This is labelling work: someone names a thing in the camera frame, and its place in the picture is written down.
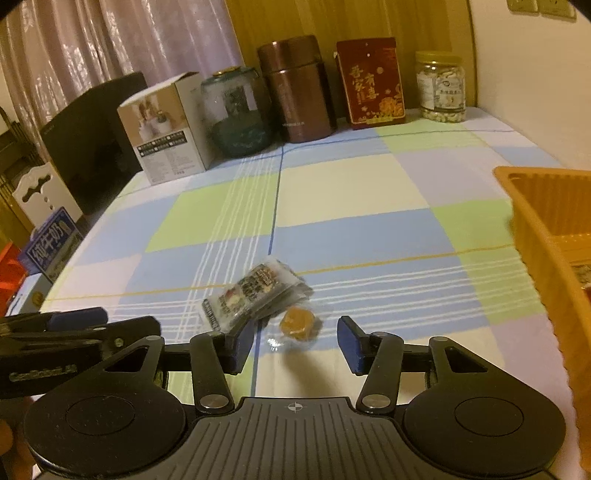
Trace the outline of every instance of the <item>plastic jar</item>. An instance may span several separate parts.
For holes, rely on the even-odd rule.
[[[466,72],[450,51],[418,51],[417,83],[423,117],[437,122],[466,119]]]

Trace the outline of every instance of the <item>jar lid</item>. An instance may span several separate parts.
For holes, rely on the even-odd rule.
[[[258,47],[256,52],[263,75],[322,62],[320,47],[314,35],[268,43]]]
[[[421,50],[415,52],[415,58],[420,63],[440,63],[443,65],[460,65],[462,57],[451,51]]]
[[[213,76],[209,77],[207,80],[204,80],[202,85],[211,85],[212,83],[225,82],[227,80],[242,75],[249,75],[251,73],[258,75],[258,73],[256,73],[256,70],[252,67],[228,67],[227,69],[223,69],[219,72],[214,73]]]

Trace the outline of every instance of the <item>copper thermos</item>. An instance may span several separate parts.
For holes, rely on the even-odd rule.
[[[335,132],[335,110],[314,35],[263,45],[258,57],[286,141],[309,142]]]

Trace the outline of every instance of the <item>white chair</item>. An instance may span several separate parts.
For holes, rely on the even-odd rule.
[[[65,207],[75,222],[82,216],[70,190],[50,163],[24,174],[12,196],[35,228],[40,228],[59,207]]]

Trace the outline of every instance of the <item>pink curtain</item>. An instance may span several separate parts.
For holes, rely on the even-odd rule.
[[[24,0],[0,24],[0,62],[44,156],[39,129],[95,85],[131,72],[153,85],[243,63],[224,0]]]

